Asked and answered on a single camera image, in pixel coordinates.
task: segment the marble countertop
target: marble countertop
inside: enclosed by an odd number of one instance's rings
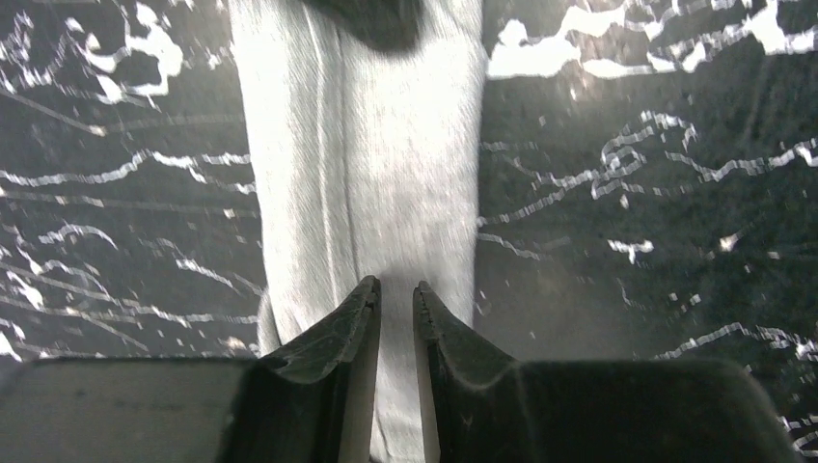
[[[818,457],[818,4],[484,17],[477,330],[521,359],[734,360]],[[4,2],[0,98],[0,351],[254,355],[225,3]]]

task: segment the black plastic part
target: black plastic part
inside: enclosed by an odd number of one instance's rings
[[[353,37],[381,52],[411,50],[418,42],[421,0],[302,0]]]
[[[801,461],[772,403],[724,362],[522,363],[414,295],[426,462]]]
[[[61,359],[0,391],[0,461],[366,461],[380,284],[255,359]]]

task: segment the gray fabric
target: gray fabric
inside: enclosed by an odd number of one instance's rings
[[[472,323],[481,3],[427,2],[419,49],[400,57],[371,52],[297,2],[230,7],[269,285],[261,352],[376,275],[371,451],[421,462],[412,289],[430,281]]]

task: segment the cloth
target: cloth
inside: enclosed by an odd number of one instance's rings
[[[371,51],[291,0],[231,0],[275,350],[372,274],[382,283],[372,456],[422,462],[412,290],[472,325],[480,0],[430,0],[411,53]]]

